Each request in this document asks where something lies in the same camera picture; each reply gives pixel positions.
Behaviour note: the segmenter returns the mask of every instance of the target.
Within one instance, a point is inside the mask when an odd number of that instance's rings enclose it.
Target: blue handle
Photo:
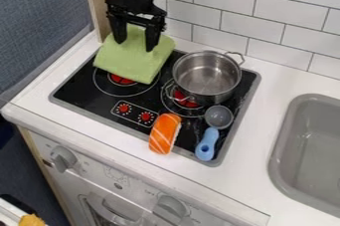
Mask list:
[[[219,131],[209,127],[204,132],[202,141],[196,146],[195,154],[200,160],[212,160],[215,154],[215,144],[220,137]]]

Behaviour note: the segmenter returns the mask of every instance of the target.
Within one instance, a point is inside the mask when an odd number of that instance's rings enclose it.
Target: black stovetop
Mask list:
[[[170,100],[164,92],[164,88],[169,87],[171,94],[182,99],[181,94],[172,91],[170,85],[173,82],[172,66],[183,55],[184,53],[174,51],[150,86],[132,83],[94,68],[93,57],[53,94],[53,101],[62,101],[60,105],[66,103],[67,108],[71,106],[78,113],[88,115],[85,112],[90,112],[117,122],[126,127],[126,132],[132,128],[146,135],[150,133],[158,115],[177,113],[183,121],[175,145],[194,153],[208,127],[203,118],[207,108],[190,102],[179,104]],[[233,112],[235,119],[238,118],[256,77],[256,73],[243,70],[243,78],[233,96],[222,103]],[[214,158],[218,156],[232,126],[220,131]]]

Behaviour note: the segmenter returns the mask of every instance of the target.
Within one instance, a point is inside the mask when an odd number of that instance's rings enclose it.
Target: pot rim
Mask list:
[[[204,95],[204,94],[198,94],[196,92],[192,92],[192,91],[190,91],[186,88],[183,88],[180,85],[180,83],[178,82],[178,79],[175,75],[175,70],[177,69],[177,67],[181,64],[181,62],[185,61],[186,59],[195,57],[196,54],[203,54],[203,53],[215,54],[216,57],[223,58],[224,60],[228,60],[236,66],[236,69],[239,71],[239,76],[238,76],[237,81],[235,82],[235,84],[231,88],[229,88],[228,90],[225,90],[223,92],[217,93],[217,94]],[[212,50],[205,50],[205,51],[197,51],[197,52],[189,53],[189,54],[182,56],[180,59],[178,59],[175,62],[174,66],[172,67],[172,77],[173,77],[176,85],[179,86],[182,90],[186,91],[187,93],[190,93],[193,96],[213,97],[213,96],[221,96],[221,95],[230,93],[231,91],[233,91],[239,85],[239,83],[242,79],[243,73],[242,73],[242,69],[241,69],[240,65],[232,57],[228,56],[227,53],[222,54],[222,53],[212,51]]]

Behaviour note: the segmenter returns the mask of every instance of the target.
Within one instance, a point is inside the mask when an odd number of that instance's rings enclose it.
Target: oven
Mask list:
[[[225,220],[30,132],[76,226],[232,226]]]

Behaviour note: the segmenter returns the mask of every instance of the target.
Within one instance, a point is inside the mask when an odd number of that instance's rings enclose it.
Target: blue spoon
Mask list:
[[[203,139],[196,146],[195,155],[200,160],[210,161],[215,155],[215,144],[220,138],[219,129],[229,127],[233,120],[233,113],[223,106],[210,107],[205,113],[205,120],[210,126],[203,134]]]

